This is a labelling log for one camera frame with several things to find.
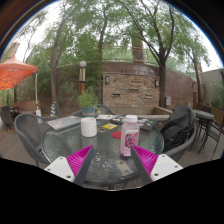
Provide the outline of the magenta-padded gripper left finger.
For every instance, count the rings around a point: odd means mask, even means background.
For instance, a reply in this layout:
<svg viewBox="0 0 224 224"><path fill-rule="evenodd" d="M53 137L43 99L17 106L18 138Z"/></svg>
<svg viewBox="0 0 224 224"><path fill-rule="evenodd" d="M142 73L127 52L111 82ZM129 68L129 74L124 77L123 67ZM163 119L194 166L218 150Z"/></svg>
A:
<svg viewBox="0 0 224 224"><path fill-rule="evenodd" d="M68 157L58 157L45 168L45 171L75 183L78 186L82 186L93 155L94 146L90 145Z"/></svg>

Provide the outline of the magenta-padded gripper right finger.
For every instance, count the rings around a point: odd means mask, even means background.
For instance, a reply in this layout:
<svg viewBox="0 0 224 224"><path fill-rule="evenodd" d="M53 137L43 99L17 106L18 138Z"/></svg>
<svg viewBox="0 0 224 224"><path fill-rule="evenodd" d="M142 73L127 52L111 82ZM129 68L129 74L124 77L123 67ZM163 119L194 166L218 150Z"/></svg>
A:
<svg viewBox="0 0 224 224"><path fill-rule="evenodd" d="M182 169L182 166L166 154L156 155L133 145L131 156L136 164L143 185L164 178Z"/></svg>

